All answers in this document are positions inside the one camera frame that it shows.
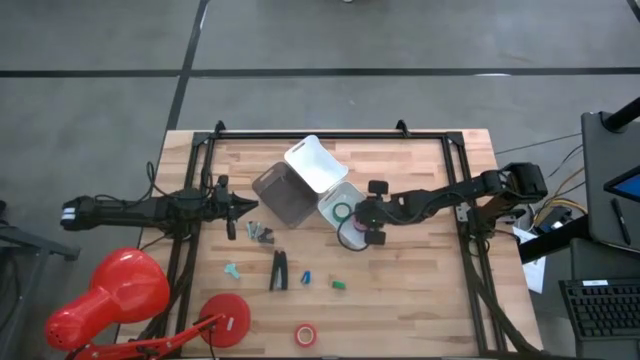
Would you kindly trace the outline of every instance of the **white plastic bin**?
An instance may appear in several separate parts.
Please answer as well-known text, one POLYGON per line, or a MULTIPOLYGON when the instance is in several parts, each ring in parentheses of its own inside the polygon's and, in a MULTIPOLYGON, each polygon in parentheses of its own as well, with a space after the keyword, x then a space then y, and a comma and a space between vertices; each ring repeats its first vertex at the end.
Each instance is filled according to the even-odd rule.
POLYGON ((287 150, 284 160, 319 195, 342 182, 349 172, 349 167, 340 164, 315 135, 287 150))
MULTIPOLYGON (((329 194, 318 202, 320 214, 337 230, 340 223, 333 218, 333 206, 337 203, 347 203, 351 210, 355 210, 356 204, 366 199, 366 196, 350 182, 343 182, 336 186, 329 194)), ((360 249, 365 246, 364 233, 353 227, 355 216, 351 216, 340 229, 341 238, 344 242, 354 248, 360 249)))

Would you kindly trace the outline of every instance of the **paper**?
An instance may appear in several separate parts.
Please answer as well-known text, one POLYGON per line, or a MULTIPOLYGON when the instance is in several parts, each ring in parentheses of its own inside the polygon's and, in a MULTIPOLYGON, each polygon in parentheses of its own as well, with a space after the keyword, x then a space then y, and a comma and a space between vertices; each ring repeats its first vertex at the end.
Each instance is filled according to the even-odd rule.
MULTIPOLYGON (((513 233, 520 238, 521 244, 524 244, 527 241, 538 237, 537 235, 519 229, 515 226, 513 227, 513 233)), ((522 268, 524 269, 524 277, 527 280, 527 287, 529 288, 529 290, 535 291, 538 294, 542 294, 545 263, 546 257, 543 256, 538 260, 522 265, 522 268)))

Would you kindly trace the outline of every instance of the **red roll of tape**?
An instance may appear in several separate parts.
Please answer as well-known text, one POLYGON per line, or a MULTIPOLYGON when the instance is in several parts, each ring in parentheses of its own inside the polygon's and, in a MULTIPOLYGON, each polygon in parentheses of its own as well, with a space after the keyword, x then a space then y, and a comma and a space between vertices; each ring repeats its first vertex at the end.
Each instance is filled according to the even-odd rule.
POLYGON ((313 325, 311 324, 302 324, 300 326, 298 326, 296 328, 296 332, 294 334, 294 338, 296 340, 296 344, 298 344, 301 347, 309 347, 311 345, 313 345, 316 342, 316 339, 318 338, 318 335, 316 333, 316 328, 313 327, 313 325), (300 336, 302 334, 303 331, 309 331, 309 333, 311 333, 311 339, 309 339, 308 341, 303 341, 302 337, 300 336))

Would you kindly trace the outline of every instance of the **pen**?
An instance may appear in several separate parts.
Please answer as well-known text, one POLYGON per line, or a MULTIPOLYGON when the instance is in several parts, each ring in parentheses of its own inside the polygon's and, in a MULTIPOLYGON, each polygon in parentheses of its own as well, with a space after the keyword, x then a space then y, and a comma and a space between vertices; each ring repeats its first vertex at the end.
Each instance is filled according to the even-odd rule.
POLYGON ((622 230, 622 237, 624 238, 624 242, 626 242, 627 245, 631 245, 631 237, 629 236, 629 230, 627 230, 627 224, 624 222, 622 209, 620 208, 618 199, 611 199, 611 206, 613 207, 613 211, 616 213, 616 217, 618 218, 618 224, 620 224, 620 230, 622 230))

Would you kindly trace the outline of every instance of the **gray floor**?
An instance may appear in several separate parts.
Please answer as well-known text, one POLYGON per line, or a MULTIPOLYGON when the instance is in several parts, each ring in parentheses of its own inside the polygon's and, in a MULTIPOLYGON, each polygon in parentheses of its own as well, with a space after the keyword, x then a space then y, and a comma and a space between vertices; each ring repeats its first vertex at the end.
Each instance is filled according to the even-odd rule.
MULTIPOLYGON (((198 0, 0 3, 0 70, 179 69, 198 0)), ((638 66, 640 24, 624 0, 212 0, 193 67, 638 66)), ((41 335, 100 260, 139 230, 63 232, 63 201, 147 187, 177 79, 0 78, 0 198, 21 228, 83 248, 53 259, 22 337, 22 359, 63 358, 41 335)), ((178 129, 488 128, 497 151, 579 132, 585 111, 638 96, 640 76, 191 79, 178 129)), ((579 137, 498 155, 549 173, 579 137)), ((577 170, 575 158, 549 179, 577 170)), ((585 202, 584 190, 571 194, 585 202)), ((549 271, 562 273, 566 256, 549 271)), ((532 295, 545 348, 571 354, 557 293, 532 295)), ((113 329, 96 342, 113 339, 113 329)))

